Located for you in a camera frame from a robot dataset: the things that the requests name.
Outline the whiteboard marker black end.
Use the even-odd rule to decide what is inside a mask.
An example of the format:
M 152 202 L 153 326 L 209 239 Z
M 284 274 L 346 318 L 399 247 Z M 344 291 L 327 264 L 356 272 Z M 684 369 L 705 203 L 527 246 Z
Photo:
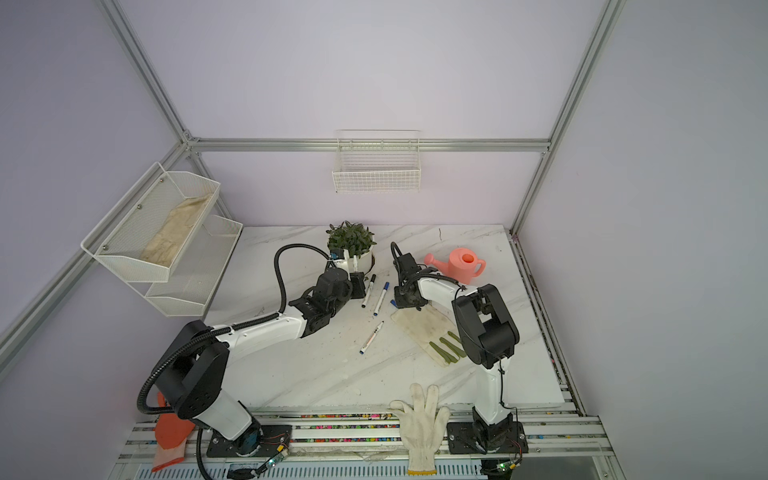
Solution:
M 369 283 L 367 284 L 366 290 L 365 290 L 365 296 L 363 298 L 363 301 L 361 303 L 361 307 L 363 309 L 367 308 L 368 304 L 370 303 L 371 294 L 373 291 L 374 283 L 376 281 L 376 274 L 372 274 Z

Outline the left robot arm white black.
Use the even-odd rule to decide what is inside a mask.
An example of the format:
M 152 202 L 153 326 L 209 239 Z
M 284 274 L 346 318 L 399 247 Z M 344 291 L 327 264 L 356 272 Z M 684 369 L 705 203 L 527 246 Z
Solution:
M 137 404 L 150 411 L 148 390 L 155 388 L 165 398 L 163 412 L 207 427 L 248 452 L 255 450 L 262 427 L 230 392 L 230 371 L 253 354 L 329 325 L 350 300 L 365 296 L 364 278 L 330 267 L 298 298 L 285 299 L 275 313 L 225 326 L 199 320 L 186 324 L 155 365 Z

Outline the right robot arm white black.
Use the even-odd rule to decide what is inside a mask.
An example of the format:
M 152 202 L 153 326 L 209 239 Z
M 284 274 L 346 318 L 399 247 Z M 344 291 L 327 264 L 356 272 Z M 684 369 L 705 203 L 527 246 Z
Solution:
M 502 361 L 513 356 L 520 334 L 498 288 L 471 285 L 486 263 L 466 248 L 451 252 L 447 262 L 431 254 L 418 262 L 396 243 L 391 244 L 391 253 L 398 277 L 396 308 L 421 311 L 439 306 L 448 311 L 464 353 L 484 369 L 478 378 L 481 399 L 473 407 L 477 427 L 494 430 L 509 424 L 513 417 L 503 398 Z

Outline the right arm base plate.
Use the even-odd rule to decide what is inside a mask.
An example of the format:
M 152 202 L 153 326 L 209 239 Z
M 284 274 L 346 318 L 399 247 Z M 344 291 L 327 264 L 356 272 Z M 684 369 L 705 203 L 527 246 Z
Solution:
M 520 454 L 529 452 L 523 425 L 504 421 L 485 425 L 477 422 L 449 422 L 448 448 L 451 454 Z

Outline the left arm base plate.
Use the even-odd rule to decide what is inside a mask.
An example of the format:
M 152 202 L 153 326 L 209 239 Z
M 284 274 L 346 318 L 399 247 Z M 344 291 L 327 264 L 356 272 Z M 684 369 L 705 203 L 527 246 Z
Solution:
M 247 431 L 237 440 L 228 440 L 214 430 L 206 450 L 208 458 L 269 458 L 280 447 L 287 449 L 292 437 L 290 425 L 261 425 L 258 431 Z

